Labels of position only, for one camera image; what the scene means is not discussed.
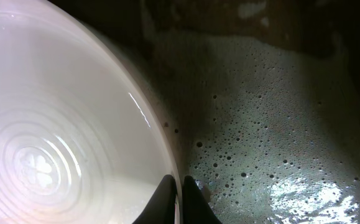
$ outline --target wet surface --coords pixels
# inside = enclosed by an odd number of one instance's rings
[[[360,2],[137,7],[162,126],[223,223],[360,223]]]

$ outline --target gray wet surface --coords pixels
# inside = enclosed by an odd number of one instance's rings
[[[340,38],[320,60],[143,19],[184,172],[223,223],[360,223],[360,101]]]

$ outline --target white bowl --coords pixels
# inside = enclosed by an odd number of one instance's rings
[[[104,44],[47,1],[0,0],[0,223],[132,223],[165,174],[180,192],[155,114]]]

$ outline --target white plate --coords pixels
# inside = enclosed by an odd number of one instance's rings
[[[144,95],[79,22],[0,1],[0,223],[132,223],[172,153]]]

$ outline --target concentric ring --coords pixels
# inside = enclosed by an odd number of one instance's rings
[[[0,217],[76,223],[112,209],[109,139],[74,96],[28,83],[0,84]]]

